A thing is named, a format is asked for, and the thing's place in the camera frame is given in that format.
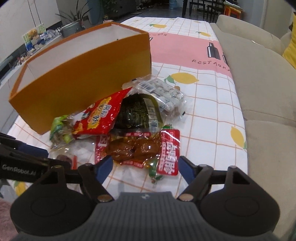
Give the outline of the clear pack white candies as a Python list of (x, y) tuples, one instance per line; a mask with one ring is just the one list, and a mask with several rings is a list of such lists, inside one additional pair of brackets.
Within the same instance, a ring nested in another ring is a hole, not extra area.
[(131, 87), (129, 94), (141, 93), (154, 97), (159, 106), (159, 111), (166, 120), (180, 120), (186, 113), (187, 97), (175, 87), (158, 78), (136, 79), (126, 82), (122, 89)]

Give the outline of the dark green snack pack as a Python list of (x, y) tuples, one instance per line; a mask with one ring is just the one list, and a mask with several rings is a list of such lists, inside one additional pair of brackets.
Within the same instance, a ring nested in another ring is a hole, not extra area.
[(121, 133), (155, 133), (162, 126), (163, 119), (156, 99), (149, 94), (135, 93), (123, 99), (113, 129)]

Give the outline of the teddy bear picture card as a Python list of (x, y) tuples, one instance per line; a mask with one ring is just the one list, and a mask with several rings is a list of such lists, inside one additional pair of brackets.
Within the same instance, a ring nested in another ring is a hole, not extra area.
[(46, 28), (43, 23), (29, 30), (22, 36), (23, 42), (27, 51), (34, 49), (34, 46), (41, 41), (41, 34), (46, 33)]

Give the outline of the orange stool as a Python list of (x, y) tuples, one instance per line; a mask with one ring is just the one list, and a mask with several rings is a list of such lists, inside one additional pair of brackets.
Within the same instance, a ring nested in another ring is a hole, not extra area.
[(228, 1), (224, 1), (223, 4), (224, 4), (223, 15), (230, 16), (230, 17), (237, 18), (237, 19), (241, 19), (241, 15), (244, 12), (244, 10), (240, 6), (238, 6), (236, 4), (232, 4)]

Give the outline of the beige sofa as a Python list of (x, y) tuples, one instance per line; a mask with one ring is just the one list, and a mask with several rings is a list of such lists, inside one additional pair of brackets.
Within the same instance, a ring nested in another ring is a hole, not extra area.
[(278, 38), (248, 22), (220, 15), (212, 28), (228, 61), (247, 139), (248, 174), (280, 207), (274, 234), (295, 231), (295, 68)]

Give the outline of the red chip bag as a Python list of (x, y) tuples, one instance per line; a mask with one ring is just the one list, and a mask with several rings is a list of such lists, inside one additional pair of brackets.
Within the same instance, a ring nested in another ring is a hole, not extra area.
[(81, 120), (75, 122), (73, 136), (82, 138), (83, 136), (108, 134), (119, 114), (122, 101), (130, 90), (131, 88), (127, 88), (115, 92), (89, 106), (84, 111)]

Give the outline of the dark dining table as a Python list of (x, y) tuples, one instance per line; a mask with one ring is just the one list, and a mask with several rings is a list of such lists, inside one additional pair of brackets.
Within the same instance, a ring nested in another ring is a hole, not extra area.
[(182, 18), (186, 16), (186, 12), (189, 11), (189, 16), (192, 15), (193, 7), (196, 8), (198, 13), (202, 14), (203, 20), (214, 22), (218, 16), (224, 13), (225, 5), (224, 1), (183, 1), (182, 6)]

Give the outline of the yellow cushion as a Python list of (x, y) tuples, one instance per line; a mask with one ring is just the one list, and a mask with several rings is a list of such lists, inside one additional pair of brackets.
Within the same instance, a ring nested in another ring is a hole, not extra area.
[(292, 35), (290, 43), (288, 44), (288, 47), (285, 49), (283, 53), (283, 57), (285, 58), (288, 63), (293, 66), (293, 68), (296, 68), (296, 45), (295, 45), (295, 19), (293, 20), (293, 27), (292, 27)]

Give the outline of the green clear snack pack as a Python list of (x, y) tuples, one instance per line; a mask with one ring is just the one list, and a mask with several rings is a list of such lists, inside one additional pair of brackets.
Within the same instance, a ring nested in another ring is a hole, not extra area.
[(74, 119), (72, 115), (62, 115), (54, 118), (49, 140), (52, 143), (51, 148), (60, 148), (74, 140), (72, 130)]

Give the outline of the orange cardboard box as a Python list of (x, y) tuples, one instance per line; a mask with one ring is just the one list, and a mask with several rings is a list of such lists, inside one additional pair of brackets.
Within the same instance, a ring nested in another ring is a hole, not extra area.
[(111, 22), (41, 50), (22, 67), (9, 102), (42, 135), (53, 119), (79, 113), (152, 72), (149, 34)]

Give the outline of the grey planter with plant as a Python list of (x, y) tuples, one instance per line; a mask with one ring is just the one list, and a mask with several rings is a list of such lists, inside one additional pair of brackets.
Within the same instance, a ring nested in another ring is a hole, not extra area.
[(63, 26), (60, 28), (63, 38), (85, 30), (84, 20), (92, 8), (89, 1), (57, 1), (58, 13)]

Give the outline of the pink fluffy sleeve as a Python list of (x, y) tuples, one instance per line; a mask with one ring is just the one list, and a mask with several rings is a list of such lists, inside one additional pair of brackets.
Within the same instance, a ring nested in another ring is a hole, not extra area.
[(0, 239), (7, 241), (18, 235), (10, 217), (11, 204), (1, 198), (0, 206)]

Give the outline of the red braised meat pack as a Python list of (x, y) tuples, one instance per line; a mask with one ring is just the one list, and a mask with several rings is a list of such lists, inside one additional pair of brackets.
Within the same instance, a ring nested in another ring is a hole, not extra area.
[(100, 135), (95, 143), (95, 163), (110, 155), (114, 162), (147, 168), (149, 176), (177, 176), (180, 157), (180, 131), (163, 128), (160, 132), (131, 132), (124, 136)]

